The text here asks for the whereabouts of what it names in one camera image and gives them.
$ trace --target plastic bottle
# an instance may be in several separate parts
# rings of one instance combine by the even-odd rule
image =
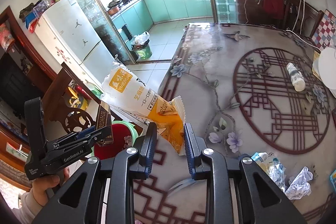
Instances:
[[[305,80],[303,79],[302,73],[296,69],[293,63],[288,63],[286,69],[291,78],[292,85],[296,91],[303,91],[306,87]]]

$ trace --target white plate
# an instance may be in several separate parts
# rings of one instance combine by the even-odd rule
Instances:
[[[325,48],[319,57],[319,73],[322,82],[330,89],[336,89],[336,52],[335,49]]]

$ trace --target crumpled plastic wrapper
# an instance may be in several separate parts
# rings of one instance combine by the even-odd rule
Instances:
[[[301,172],[296,176],[291,185],[285,192],[289,199],[300,199],[305,195],[310,195],[309,180],[313,179],[313,174],[308,171],[308,167],[304,167]]]
[[[273,152],[257,152],[251,157],[271,178],[272,181],[285,192],[286,168],[274,156]]]

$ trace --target white refrigerator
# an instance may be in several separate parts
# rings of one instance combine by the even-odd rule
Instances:
[[[101,87],[114,58],[76,0],[52,5],[42,14],[35,32],[60,64],[65,62],[81,80]]]

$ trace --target teal cabinet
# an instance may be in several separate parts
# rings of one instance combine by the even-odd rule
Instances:
[[[123,17],[121,15],[118,15],[112,21],[113,21],[115,27],[118,29],[123,41],[125,41],[127,39],[127,36],[126,36],[125,32],[121,29],[121,27],[125,24],[125,21],[124,21]]]
[[[170,17],[164,0],[144,0],[154,23],[169,21]]]
[[[184,0],[164,0],[170,19],[187,18]]]
[[[121,16],[127,24],[128,30],[133,36],[142,34],[144,32],[144,27],[141,24],[140,18],[134,7],[127,9],[121,14]]]
[[[188,17],[207,16],[205,0],[184,0]]]
[[[138,3],[136,3],[134,5],[134,9],[136,10],[136,13],[138,14],[138,17],[141,21],[144,31],[149,31],[149,29],[153,25],[153,20],[148,11],[145,1],[141,0]]]
[[[205,7],[207,9],[207,16],[212,17],[212,8],[211,8],[211,1],[210,0],[204,0],[205,1]]]

